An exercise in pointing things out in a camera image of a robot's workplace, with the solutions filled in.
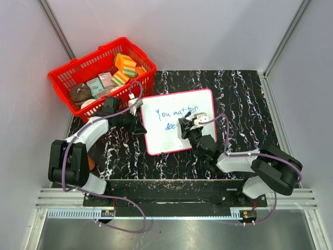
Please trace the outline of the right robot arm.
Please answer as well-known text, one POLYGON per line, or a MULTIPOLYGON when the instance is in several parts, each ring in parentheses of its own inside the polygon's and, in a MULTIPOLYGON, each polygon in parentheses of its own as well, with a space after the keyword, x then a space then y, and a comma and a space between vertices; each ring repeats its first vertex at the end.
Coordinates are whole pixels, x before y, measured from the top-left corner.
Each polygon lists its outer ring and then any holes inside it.
POLYGON ((267 193, 292 194, 296 184, 302 180, 303 166, 299 161, 273 145, 248 152, 221 151, 211 135, 202 134, 203 126, 209 123, 206 118, 204 113, 195 115, 191 120, 186 116, 179 118, 181 138, 189 141, 193 153, 202 158, 211 171, 254 173, 255 176, 245 180, 236 194, 240 205, 249 206, 267 193))

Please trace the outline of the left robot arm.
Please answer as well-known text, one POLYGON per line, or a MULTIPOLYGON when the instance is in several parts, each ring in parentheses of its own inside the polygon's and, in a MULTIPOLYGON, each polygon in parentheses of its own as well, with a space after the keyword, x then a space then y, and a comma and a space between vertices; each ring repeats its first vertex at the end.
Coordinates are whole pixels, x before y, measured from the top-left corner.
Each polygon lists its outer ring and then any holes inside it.
POLYGON ((66 191, 81 188, 95 194, 95 201, 102 206, 112 202, 113 194, 107 190, 106 180, 91 173, 88 151, 114 127, 126 128, 132 134, 147 133, 137 109, 143 105, 140 98, 130 95, 129 107, 121 110, 122 101, 116 97, 106 97, 104 105, 92 114, 86 125, 65 140, 55 140, 51 144, 48 179, 58 183, 66 191))

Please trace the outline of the pink framed whiteboard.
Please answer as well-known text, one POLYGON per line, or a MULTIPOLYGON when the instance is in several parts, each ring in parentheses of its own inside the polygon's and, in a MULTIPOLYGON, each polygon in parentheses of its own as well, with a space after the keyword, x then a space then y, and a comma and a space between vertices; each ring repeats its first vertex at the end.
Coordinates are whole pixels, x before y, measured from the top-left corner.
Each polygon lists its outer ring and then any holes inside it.
POLYGON ((182 139, 179 118, 187 120, 205 113, 204 121, 215 118, 213 92, 210 89, 191 90, 144 97, 140 107, 147 153, 151 156, 191 149, 188 139, 182 139))

